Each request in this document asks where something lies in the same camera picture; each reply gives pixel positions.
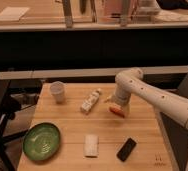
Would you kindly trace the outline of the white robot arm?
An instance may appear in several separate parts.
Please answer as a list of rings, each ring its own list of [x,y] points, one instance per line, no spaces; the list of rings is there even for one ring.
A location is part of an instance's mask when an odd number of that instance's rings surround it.
[[[130,95],[135,94],[171,119],[188,130],[188,99],[151,86],[143,81],[143,71],[140,68],[130,68],[119,72],[115,76],[116,89],[111,101],[127,106]]]

